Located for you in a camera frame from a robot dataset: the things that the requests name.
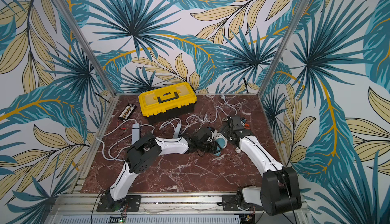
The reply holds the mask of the grey white power strip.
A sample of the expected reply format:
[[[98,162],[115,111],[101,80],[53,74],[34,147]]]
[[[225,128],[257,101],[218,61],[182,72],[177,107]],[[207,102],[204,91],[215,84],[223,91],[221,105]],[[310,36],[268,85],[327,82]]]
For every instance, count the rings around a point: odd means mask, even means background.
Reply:
[[[178,123],[175,127],[175,130],[174,130],[174,135],[173,135],[173,138],[174,139],[177,139],[179,138],[179,134],[180,134],[180,130],[182,128],[182,124]]]

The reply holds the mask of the teal power strip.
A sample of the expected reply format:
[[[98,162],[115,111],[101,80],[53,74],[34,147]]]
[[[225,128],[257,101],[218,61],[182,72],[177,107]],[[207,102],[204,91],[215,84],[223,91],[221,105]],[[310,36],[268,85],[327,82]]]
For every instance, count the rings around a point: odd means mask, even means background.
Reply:
[[[213,138],[213,154],[215,156],[220,156],[221,152],[227,146],[227,139],[220,133],[217,133]]]

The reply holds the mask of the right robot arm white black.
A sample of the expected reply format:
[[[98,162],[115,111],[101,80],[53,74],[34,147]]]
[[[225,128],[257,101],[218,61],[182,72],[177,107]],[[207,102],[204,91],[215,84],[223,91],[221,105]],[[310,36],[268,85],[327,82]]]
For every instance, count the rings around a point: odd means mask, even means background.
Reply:
[[[240,210],[261,207],[269,216],[294,212],[302,207],[296,171],[272,157],[240,116],[227,117],[219,132],[228,143],[249,157],[262,177],[261,187],[240,188],[230,204]]]

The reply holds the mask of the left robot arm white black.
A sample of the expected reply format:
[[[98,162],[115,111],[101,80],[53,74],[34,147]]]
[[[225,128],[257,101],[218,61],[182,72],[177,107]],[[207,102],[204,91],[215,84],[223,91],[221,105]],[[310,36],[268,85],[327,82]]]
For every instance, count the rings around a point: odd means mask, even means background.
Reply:
[[[182,136],[176,139],[159,138],[148,132],[127,151],[121,172],[106,191],[109,205],[122,203],[137,176],[150,168],[162,155],[190,154],[198,150],[219,155],[226,146],[225,140],[218,138],[219,135],[210,127],[201,128],[192,137]]]

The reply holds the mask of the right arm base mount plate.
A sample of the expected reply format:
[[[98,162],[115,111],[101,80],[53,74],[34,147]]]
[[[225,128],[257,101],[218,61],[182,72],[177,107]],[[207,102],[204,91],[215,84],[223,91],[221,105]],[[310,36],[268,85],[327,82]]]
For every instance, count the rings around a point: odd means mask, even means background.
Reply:
[[[223,211],[263,211],[263,206],[248,204],[237,195],[222,195],[222,200],[217,203]]]

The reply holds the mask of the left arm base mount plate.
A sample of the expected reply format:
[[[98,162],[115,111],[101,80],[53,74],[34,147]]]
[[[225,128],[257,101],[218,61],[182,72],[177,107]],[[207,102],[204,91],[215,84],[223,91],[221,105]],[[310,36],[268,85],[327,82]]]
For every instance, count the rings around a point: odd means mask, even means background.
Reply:
[[[124,199],[114,201],[110,195],[99,200],[97,212],[138,212],[141,203],[140,195],[127,195]]]

